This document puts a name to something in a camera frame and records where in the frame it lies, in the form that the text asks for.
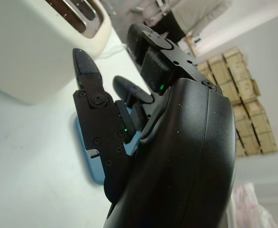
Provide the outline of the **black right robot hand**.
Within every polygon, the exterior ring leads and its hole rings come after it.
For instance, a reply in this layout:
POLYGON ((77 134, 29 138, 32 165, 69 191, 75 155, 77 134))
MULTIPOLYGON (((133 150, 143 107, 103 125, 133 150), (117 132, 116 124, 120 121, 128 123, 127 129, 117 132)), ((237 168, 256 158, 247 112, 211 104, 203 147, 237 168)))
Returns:
POLYGON ((119 100, 84 51, 73 49, 78 123, 111 202, 106 228, 216 228, 230 201, 236 129, 230 100, 189 55, 147 26, 127 46, 150 89, 121 76, 119 100))

